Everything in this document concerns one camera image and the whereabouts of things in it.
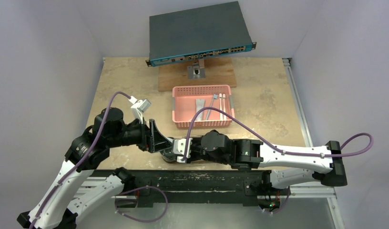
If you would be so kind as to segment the pink plastic basket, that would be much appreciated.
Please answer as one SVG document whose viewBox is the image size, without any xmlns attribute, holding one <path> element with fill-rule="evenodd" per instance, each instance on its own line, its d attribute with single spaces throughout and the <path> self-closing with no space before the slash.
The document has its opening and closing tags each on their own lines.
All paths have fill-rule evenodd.
<svg viewBox="0 0 389 229">
<path fill-rule="evenodd" d="M 187 129 L 196 113 L 195 100 L 205 99 L 204 107 L 219 109 L 219 93 L 226 94 L 226 113 L 235 116 L 232 93 L 229 85 L 176 86 L 172 89 L 172 121 L 179 129 Z M 194 128 L 228 127 L 232 120 L 220 120 L 220 113 L 214 110 L 203 111 L 203 120 L 195 121 Z"/>
</svg>

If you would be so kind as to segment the oval wooden tray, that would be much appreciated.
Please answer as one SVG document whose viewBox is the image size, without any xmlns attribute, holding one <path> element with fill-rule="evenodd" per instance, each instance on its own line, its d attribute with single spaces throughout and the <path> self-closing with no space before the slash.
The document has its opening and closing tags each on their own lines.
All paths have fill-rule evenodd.
<svg viewBox="0 0 389 229">
<path fill-rule="evenodd" d="M 175 154 L 172 151 L 163 151 L 161 153 L 162 159 L 166 163 L 178 163 L 178 157 L 182 156 L 181 154 Z"/>
</svg>

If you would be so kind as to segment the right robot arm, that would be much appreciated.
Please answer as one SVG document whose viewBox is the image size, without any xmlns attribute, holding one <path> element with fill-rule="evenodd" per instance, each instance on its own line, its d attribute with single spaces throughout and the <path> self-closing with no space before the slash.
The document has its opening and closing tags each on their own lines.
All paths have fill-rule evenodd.
<svg viewBox="0 0 389 229">
<path fill-rule="evenodd" d="M 261 179 L 260 188 L 266 194 L 309 181 L 319 181 L 329 187 L 343 187 L 348 183 L 337 141 L 317 147 L 280 146 L 255 139 L 233 140 L 212 130 L 201 137 L 186 139 L 181 146 L 187 163 L 203 159 L 239 171 L 288 167 L 288 172 L 272 171 Z"/>
</svg>

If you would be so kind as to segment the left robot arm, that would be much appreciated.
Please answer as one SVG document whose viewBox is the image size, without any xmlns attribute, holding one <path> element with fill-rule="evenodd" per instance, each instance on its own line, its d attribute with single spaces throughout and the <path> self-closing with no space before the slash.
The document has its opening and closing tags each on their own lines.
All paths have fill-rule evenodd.
<svg viewBox="0 0 389 229">
<path fill-rule="evenodd" d="M 19 214 L 17 221 L 25 229 L 74 229 L 95 208 L 118 194 L 139 195 L 149 183 L 139 183 L 124 167 L 115 169 L 101 184 L 76 198 L 83 182 L 105 160 L 111 148 L 135 145 L 150 153 L 170 149 L 173 141 L 159 133 L 155 121 L 147 125 L 135 119 L 123 121 L 118 108 L 104 109 L 94 124 L 74 139 L 50 190 L 31 211 Z"/>
</svg>

